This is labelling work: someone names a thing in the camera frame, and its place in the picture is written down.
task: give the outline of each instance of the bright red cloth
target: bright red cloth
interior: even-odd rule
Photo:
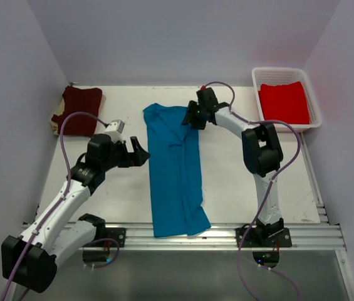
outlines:
[[[264,119],[278,119],[288,124],[309,124],[305,91],[300,82],[289,85],[261,85],[260,104]]]
[[[98,116],[103,92],[99,88],[78,89],[66,87],[63,93],[65,108],[62,115],[53,115],[51,121],[58,124],[58,134],[67,116],[75,112],[87,112]],[[97,121],[88,116],[74,116],[66,123],[64,135],[91,137],[95,133]]]

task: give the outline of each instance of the blue pants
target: blue pants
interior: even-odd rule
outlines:
[[[157,103],[143,110],[155,237],[194,235],[210,228],[201,206],[199,135],[189,125],[181,125],[185,111],[185,107]]]

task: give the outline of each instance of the folded cloth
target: folded cloth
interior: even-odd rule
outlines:
[[[210,228],[201,206],[199,135],[189,125],[181,125],[185,111],[185,107],[157,103],[143,110],[155,237],[194,235]]]
[[[75,87],[66,87],[63,93],[64,111],[61,115],[53,115],[53,123],[57,124],[57,134],[60,133],[61,126],[72,113],[87,112],[98,116],[100,103],[102,101],[102,90],[99,88],[78,89]],[[64,129],[65,135],[79,135],[91,137],[95,133],[97,121],[88,116],[75,116],[70,119]]]
[[[288,124],[309,124],[305,91],[300,82],[289,85],[261,85],[260,104],[265,120],[278,119]]]

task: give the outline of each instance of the wall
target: wall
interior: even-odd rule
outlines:
[[[340,0],[29,0],[67,79],[89,85],[252,85],[303,67]]]
[[[65,85],[28,3],[0,1],[0,247],[36,211],[55,147],[48,119]]]
[[[354,1],[342,0],[305,68],[324,114],[323,126],[307,132],[306,140],[354,272]]]

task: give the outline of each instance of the plastic basket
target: plastic basket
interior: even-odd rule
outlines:
[[[252,70],[253,86],[256,93],[256,102],[258,103],[258,110],[260,119],[264,120],[262,106],[259,99],[260,86],[265,83],[267,85],[287,85],[289,83],[301,82],[303,90],[305,91],[306,103],[308,104],[308,111],[310,117],[310,124],[291,124],[298,132],[303,132],[307,129],[319,127],[321,125],[321,114],[317,105],[315,95],[312,91],[310,82],[306,73],[301,69],[296,68],[271,68],[261,67]],[[290,132],[290,130],[281,125],[276,124],[277,132]]]

